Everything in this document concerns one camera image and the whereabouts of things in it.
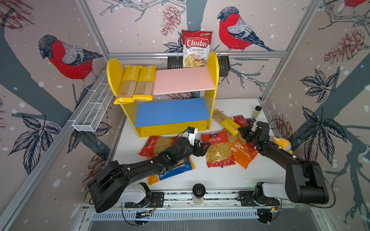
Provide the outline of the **Chuba cassava chips bag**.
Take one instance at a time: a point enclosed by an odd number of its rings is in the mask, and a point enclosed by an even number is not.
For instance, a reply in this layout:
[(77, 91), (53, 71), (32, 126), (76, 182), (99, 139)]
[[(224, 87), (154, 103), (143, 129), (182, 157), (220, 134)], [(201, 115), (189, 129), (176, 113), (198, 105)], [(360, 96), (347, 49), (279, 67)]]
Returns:
[(213, 33), (182, 30), (183, 68), (206, 66)]

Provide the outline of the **orange pastatime pasta bag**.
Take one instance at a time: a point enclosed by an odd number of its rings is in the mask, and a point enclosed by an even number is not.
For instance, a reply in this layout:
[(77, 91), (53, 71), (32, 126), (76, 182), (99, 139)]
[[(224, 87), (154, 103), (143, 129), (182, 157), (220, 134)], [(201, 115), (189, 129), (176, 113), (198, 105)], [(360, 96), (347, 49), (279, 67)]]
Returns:
[(258, 152), (254, 148), (244, 145), (239, 139), (236, 139), (232, 143), (231, 150), (235, 162), (241, 165), (244, 169), (247, 169), (249, 164), (258, 155)]

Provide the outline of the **red noodle bag left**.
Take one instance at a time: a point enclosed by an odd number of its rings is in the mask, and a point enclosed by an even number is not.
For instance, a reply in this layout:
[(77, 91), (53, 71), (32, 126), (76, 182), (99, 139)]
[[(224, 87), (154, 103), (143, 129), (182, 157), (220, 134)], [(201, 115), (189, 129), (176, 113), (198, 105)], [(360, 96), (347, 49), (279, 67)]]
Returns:
[(154, 158), (167, 148), (172, 147), (174, 141), (175, 137), (150, 136), (138, 154), (142, 157)]

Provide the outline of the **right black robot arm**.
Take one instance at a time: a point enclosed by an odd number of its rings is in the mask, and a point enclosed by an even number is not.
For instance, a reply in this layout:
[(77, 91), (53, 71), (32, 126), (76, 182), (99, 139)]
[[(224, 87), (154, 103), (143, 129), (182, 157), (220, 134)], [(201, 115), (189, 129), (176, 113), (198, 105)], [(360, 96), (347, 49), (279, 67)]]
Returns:
[(238, 128), (238, 131), (247, 144), (254, 145), (259, 154), (271, 159), (286, 171), (284, 183), (257, 183), (254, 190), (254, 200), (257, 203), (273, 198), (307, 205), (324, 205), (329, 202), (329, 193), (320, 165), (295, 157), (271, 141), (268, 123), (257, 122), (255, 130), (247, 126)]

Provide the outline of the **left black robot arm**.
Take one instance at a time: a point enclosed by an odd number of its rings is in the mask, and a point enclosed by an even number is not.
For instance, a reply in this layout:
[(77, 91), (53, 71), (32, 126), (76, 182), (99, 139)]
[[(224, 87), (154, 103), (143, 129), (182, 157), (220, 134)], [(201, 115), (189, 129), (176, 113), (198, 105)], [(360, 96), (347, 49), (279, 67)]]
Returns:
[(102, 213), (113, 207), (124, 189), (131, 183), (169, 172), (175, 169), (180, 161), (192, 155), (203, 157), (210, 146), (210, 143), (203, 143), (200, 140), (195, 140), (191, 145), (187, 138), (180, 137), (171, 147), (152, 159), (133, 164), (121, 165), (118, 161), (108, 163), (88, 183), (95, 211)]

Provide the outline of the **black wall basket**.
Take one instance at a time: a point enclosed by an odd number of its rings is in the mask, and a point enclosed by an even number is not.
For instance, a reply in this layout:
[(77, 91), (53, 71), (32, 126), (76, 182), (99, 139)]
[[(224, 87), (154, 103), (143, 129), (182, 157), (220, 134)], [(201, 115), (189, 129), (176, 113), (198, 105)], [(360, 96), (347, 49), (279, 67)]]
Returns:
[[(218, 58), (219, 62), (219, 77), (227, 77), (230, 71), (230, 62), (228, 56)], [(178, 69), (183, 67), (183, 57), (168, 57), (167, 69)]]

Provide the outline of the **yellow shelf unit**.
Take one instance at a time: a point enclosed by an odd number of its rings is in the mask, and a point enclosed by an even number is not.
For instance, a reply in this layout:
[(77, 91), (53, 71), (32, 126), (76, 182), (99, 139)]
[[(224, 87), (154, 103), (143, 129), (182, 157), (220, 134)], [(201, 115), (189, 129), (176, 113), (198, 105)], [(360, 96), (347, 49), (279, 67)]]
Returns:
[[(116, 58), (107, 63), (107, 78), (116, 97), (126, 67)], [(156, 70), (152, 101), (119, 104), (140, 138), (181, 133), (187, 127), (211, 128), (219, 62), (211, 52), (206, 66)]]

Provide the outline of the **small spice bottle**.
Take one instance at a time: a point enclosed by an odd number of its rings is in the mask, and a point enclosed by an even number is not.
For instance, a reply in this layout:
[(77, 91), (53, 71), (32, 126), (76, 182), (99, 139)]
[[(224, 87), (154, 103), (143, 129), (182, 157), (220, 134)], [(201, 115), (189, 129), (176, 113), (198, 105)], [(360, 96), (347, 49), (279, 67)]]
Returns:
[(261, 106), (256, 106), (255, 108), (254, 108), (254, 112), (252, 113), (252, 115), (251, 115), (251, 118), (253, 118), (253, 119), (257, 119), (258, 117), (259, 117), (259, 115), (260, 115), (260, 113), (261, 113), (261, 111), (262, 111), (262, 107)]

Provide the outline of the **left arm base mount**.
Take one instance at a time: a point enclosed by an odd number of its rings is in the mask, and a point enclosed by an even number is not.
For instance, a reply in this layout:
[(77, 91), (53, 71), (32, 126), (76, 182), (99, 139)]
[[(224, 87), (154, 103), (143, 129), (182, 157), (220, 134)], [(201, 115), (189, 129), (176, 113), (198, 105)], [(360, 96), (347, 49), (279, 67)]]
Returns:
[(152, 192), (139, 203), (126, 202), (125, 208), (162, 208), (164, 203), (164, 192)]

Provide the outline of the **blue shell pasta bag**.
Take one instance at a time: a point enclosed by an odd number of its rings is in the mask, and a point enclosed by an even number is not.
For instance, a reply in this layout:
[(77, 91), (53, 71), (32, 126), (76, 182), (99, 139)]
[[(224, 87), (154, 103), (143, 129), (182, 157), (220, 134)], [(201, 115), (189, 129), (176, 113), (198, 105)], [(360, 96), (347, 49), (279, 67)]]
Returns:
[(169, 172), (165, 172), (165, 173), (159, 174), (159, 175), (149, 176), (148, 177), (148, 183), (149, 183), (149, 185), (153, 185), (153, 184), (158, 183), (162, 180), (168, 179), (170, 177), (173, 177), (173, 176), (176, 176), (176, 175), (179, 175), (179, 174), (182, 174), (182, 173), (185, 173), (187, 171), (194, 170), (194, 169), (195, 169), (195, 166), (194, 166), (191, 158), (189, 157), (186, 162), (182, 161), (180, 166), (177, 166), (175, 169), (173, 169)]

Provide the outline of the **yellow spaghetti pack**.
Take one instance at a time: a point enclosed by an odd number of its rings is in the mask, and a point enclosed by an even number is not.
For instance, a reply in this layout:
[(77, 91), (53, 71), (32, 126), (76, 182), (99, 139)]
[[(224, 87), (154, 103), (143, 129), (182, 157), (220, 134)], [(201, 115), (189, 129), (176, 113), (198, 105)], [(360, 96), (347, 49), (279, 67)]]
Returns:
[(213, 111), (213, 119), (217, 121), (222, 127), (230, 132), (234, 137), (239, 134), (240, 126), (231, 118), (227, 117), (223, 112), (218, 109)]
[(138, 83), (142, 66), (127, 65), (119, 87), (115, 105), (133, 103), (133, 95)]
[(153, 86), (155, 82), (157, 67), (155, 65), (141, 68), (139, 79), (133, 95), (134, 101), (152, 101)]

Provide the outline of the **red macaroni bag centre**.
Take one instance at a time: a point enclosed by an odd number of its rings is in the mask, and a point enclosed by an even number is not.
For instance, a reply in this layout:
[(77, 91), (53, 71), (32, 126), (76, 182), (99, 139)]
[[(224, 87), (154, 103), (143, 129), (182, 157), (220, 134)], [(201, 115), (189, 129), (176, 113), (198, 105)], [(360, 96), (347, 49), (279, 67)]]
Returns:
[(226, 130), (218, 133), (202, 134), (201, 139), (203, 143), (210, 143), (205, 155), (207, 167), (223, 167), (235, 164)]

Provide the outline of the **brown sponge block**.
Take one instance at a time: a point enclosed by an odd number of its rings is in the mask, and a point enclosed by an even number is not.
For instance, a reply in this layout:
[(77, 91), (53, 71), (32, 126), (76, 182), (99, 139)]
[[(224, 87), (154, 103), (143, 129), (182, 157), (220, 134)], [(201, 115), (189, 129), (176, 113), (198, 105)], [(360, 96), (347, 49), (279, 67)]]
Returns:
[(89, 203), (90, 203), (90, 199), (91, 199), (91, 194), (90, 194), (90, 192), (88, 191), (88, 192), (85, 194), (85, 197), (84, 197), (84, 203), (89, 204)]

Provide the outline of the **yellow plush toy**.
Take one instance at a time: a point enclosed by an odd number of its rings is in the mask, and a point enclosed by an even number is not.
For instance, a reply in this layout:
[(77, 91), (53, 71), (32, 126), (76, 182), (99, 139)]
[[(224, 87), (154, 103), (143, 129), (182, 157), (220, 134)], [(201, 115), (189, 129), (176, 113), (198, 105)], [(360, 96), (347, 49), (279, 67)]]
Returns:
[(277, 144), (281, 149), (286, 152), (293, 154), (291, 142), (284, 138), (273, 137), (273, 142)]

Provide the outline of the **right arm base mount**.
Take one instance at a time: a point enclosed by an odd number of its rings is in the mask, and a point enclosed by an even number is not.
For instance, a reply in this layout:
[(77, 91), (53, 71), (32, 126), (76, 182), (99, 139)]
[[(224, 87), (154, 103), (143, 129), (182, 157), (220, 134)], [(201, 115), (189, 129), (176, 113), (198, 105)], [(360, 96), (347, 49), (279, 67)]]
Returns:
[(266, 197), (261, 192), (239, 191), (235, 198), (242, 207), (280, 207), (280, 201), (276, 198)]

